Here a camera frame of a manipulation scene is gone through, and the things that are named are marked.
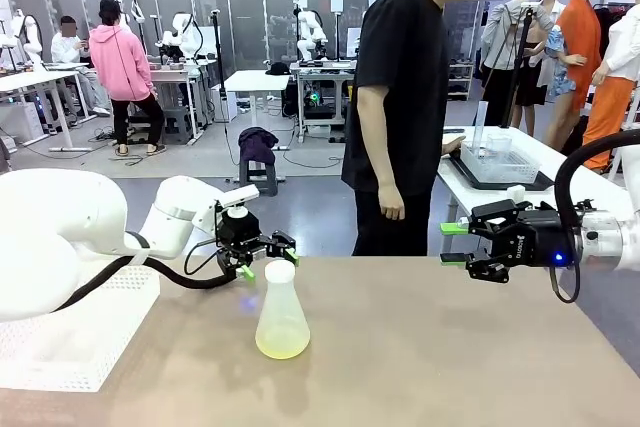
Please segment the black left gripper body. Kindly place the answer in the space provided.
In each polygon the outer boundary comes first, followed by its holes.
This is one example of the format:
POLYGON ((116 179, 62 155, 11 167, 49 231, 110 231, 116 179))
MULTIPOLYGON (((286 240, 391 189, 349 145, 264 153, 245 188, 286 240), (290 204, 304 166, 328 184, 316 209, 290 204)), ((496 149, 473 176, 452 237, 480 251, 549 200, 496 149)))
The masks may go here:
POLYGON ((215 238, 219 252, 246 253, 260 246, 258 218, 245 206, 230 207, 216 215, 215 238))

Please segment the person's right hand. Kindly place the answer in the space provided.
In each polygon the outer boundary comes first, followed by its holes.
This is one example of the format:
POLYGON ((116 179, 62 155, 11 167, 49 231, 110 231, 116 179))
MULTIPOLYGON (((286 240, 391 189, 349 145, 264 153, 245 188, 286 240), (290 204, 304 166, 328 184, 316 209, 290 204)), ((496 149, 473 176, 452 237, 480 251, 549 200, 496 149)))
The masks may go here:
POLYGON ((378 189, 378 199, 381 214, 389 220, 402 221, 405 219, 405 205, 395 184, 382 185, 378 189))

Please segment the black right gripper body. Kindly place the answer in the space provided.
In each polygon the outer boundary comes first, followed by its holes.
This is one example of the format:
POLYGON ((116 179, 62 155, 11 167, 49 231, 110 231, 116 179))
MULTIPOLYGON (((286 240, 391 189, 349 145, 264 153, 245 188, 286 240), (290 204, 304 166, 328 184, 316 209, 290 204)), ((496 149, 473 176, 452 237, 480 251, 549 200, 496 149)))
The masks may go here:
POLYGON ((563 227, 556 210, 520 212, 511 232, 515 234, 511 255, 515 265, 548 268, 574 265, 573 236, 563 227))

